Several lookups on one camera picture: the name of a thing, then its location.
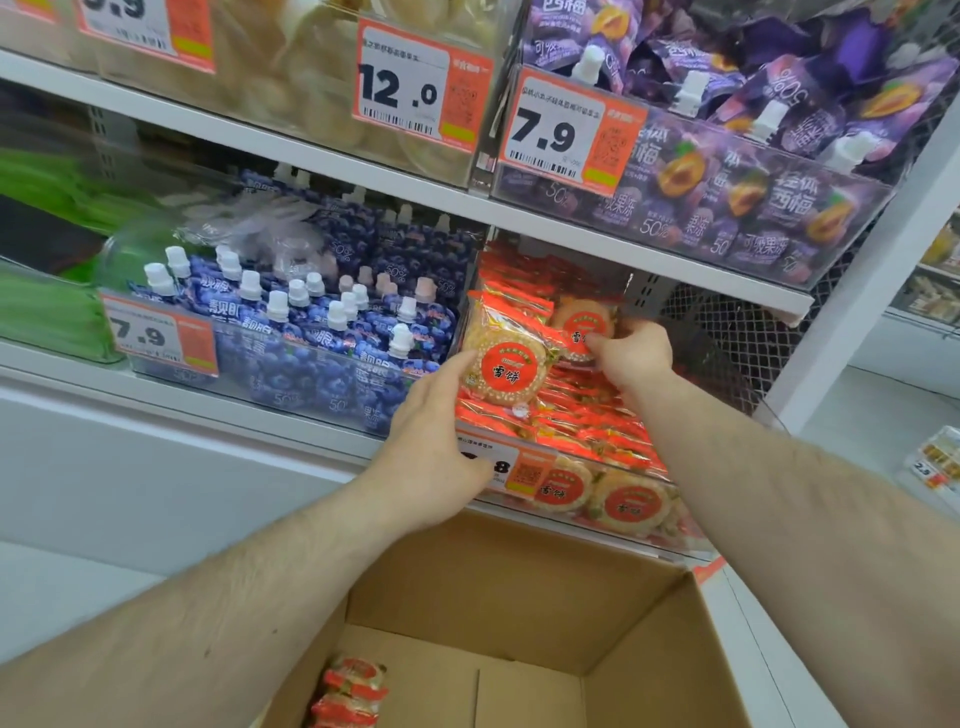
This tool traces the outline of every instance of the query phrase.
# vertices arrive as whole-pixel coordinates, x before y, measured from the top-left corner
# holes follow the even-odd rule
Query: stack of red snack packages
[[[313,728],[366,728],[376,725],[387,669],[355,657],[340,657],[324,671],[324,695],[310,707]]]
[[[478,355],[465,379],[456,415],[466,425],[560,454],[525,504],[605,530],[660,539],[667,546],[708,547],[669,482],[646,428],[597,370],[586,345],[588,333],[614,336],[622,292],[611,294],[565,259],[527,257],[497,241],[479,256],[476,288],[470,292],[474,305],[464,348],[484,355]],[[530,340],[518,336],[499,345],[510,355],[534,352],[531,358],[538,365],[536,376],[520,378],[513,399],[507,397],[509,383],[494,379],[497,367],[492,364],[499,360],[485,361],[485,352],[494,350],[483,346],[503,321],[501,328],[523,329],[544,346],[550,339],[550,351],[556,353],[539,357]],[[565,338],[551,337],[551,331]]]

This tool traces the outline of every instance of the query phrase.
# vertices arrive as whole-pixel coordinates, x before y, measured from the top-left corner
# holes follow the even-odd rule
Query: person's right hand
[[[666,329],[653,321],[626,322],[630,336],[608,339],[590,334],[587,346],[596,355],[603,373],[625,396],[636,396],[673,367],[673,349]]]

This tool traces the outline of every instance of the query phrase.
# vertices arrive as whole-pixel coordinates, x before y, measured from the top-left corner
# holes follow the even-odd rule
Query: orange price tag
[[[50,0],[0,0],[0,9],[22,12],[49,23],[60,22]]]
[[[76,0],[82,33],[214,73],[207,0]]]
[[[520,440],[457,424],[460,452],[493,462],[493,480],[487,486],[513,496],[533,499],[556,461],[550,452],[527,448]]]
[[[217,376],[213,325],[164,303],[121,298],[101,291],[118,350]]]
[[[611,197],[646,119],[643,107],[524,66],[499,160]]]
[[[353,116],[472,152],[493,61],[366,17],[359,21]]]

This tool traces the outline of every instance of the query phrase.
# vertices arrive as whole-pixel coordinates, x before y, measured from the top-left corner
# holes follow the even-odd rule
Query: qr code
[[[472,129],[477,111],[477,91],[464,85],[454,85],[450,89],[451,103],[448,107],[450,121],[455,126]]]
[[[600,143],[597,145],[601,165],[606,167],[615,167],[623,158],[623,151],[626,147],[633,148],[634,141],[630,139],[622,129],[613,127],[605,129],[600,134]]]
[[[529,485],[536,487],[540,485],[540,477],[543,475],[543,468],[539,465],[521,465],[511,476],[511,480],[517,485]]]

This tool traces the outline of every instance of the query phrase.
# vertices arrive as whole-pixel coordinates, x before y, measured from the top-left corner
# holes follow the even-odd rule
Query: white floor
[[[960,424],[960,401],[848,368],[801,436],[864,468],[892,476],[907,452],[948,424]],[[845,728],[739,577],[729,567],[719,576],[730,586],[729,590],[724,587],[725,594],[729,598],[732,593],[746,618],[747,627],[740,638],[753,640],[759,648],[751,654],[728,647],[732,665],[750,663],[746,672],[734,665],[734,673],[750,674],[752,670],[756,675],[755,691],[738,678],[748,705],[752,692],[762,693],[757,699],[761,702],[753,701],[751,710],[756,728]],[[0,663],[159,579],[154,574],[0,542]],[[760,689],[771,681],[776,685],[774,692]]]

